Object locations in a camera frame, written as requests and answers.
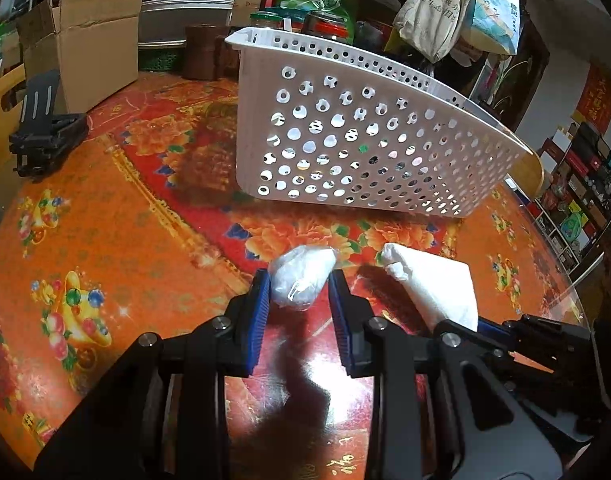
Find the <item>white triangular cloth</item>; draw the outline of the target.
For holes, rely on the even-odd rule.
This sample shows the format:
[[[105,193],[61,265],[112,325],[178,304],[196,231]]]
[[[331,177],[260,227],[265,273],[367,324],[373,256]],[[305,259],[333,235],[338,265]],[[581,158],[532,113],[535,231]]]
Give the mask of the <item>white triangular cloth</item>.
[[[478,330],[477,298],[466,263],[397,243],[383,245],[381,261],[404,287],[429,330],[443,321]]]

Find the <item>small white ball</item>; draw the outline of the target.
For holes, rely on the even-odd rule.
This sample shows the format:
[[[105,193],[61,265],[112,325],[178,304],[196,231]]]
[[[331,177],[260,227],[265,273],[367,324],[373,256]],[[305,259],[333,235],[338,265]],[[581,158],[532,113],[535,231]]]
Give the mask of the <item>small white ball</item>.
[[[268,267],[270,298],[280,308],[307,310],[337,266],[337,257],[332,247],[300,245],[274,259]]]

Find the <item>goods display shelf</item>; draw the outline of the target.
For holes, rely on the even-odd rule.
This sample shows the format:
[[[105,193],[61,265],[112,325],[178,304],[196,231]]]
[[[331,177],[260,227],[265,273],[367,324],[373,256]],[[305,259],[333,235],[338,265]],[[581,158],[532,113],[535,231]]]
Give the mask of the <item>goods display shelf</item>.
[[[580,276],[611,231],[611,148],[594,125],[581,122],[546,140],[541,159],[544,188],[529,209],[563,270]]]

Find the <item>right wooden chair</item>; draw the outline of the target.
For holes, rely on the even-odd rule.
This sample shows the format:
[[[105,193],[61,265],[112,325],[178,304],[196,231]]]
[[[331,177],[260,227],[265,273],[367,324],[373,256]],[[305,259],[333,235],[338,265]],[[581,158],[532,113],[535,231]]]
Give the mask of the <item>right wooden chair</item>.
[[[540,157],[532,150],[521,155],[509,170],[509,175],[521,192],[529,200],[534,200],[544,182],[544,168]]]

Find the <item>white perforated plastic basket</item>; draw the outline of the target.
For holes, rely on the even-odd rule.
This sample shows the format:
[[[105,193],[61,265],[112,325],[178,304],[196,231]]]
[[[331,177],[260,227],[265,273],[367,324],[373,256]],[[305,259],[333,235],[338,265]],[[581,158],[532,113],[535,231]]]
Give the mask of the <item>white perforated plastic basket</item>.
[[[528,153],[473,101],[389,58],[271,28],[227,43],[236,179],[261,200],[464,218]]]

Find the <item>blue illustrated tote bag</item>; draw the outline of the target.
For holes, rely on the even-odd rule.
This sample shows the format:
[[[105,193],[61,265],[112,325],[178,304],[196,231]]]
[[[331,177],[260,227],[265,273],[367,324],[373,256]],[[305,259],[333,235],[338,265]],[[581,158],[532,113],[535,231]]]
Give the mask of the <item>blue illustrated tote bag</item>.
[[[480,51],[514,56],[520,26],[520,0],[470,0],[461,36]]]

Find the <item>brown cylindrical container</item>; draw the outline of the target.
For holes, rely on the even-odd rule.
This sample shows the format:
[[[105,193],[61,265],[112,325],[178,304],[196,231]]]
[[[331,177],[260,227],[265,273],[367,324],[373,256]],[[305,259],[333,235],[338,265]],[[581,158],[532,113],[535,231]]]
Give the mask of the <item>brown cylindrical container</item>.
[[[185,27],[182,75],[189,80],[217,80],[223,73],[222,56],[228,26],[194,24]]]

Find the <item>open cardboard box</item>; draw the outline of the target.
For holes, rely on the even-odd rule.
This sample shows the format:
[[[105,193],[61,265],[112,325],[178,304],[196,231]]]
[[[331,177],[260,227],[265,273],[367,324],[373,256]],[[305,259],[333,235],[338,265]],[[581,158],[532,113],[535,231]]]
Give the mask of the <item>open cardboard box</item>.
[[[44,0],[17,21],[28,78],[58,70],[55,112],[86,113],[138,77],[142,0]]]

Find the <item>beige canvas tote bag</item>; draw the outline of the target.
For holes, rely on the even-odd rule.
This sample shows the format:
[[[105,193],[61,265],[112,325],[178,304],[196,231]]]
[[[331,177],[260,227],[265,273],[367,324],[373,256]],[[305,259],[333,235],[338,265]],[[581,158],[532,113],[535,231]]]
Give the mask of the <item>beige canvas tote bag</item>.
[[[435,64],[461,36],[470,0],[406,0],[394,18],[399,37]]]

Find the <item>red-lid pickle jar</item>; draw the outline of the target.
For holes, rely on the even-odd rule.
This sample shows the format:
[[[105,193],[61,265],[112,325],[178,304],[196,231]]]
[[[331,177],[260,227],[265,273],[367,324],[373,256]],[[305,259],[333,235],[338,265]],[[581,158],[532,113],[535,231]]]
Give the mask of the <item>red-lid pickle jar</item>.
[[[339,16],[312,10],[305,17],[301,32],[305,35],[348,44],[351,41],[345,21]]]

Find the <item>red wall poster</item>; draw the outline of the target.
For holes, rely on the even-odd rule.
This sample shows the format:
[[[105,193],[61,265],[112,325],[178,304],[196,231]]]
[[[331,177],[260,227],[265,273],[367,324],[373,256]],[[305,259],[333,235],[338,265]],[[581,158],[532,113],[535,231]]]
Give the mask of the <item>red wall poster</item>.
[[[611,71],[601,64],[591,63],[578,104],[571,118],[577,124],[587,122],[601,136],[611,122]]]

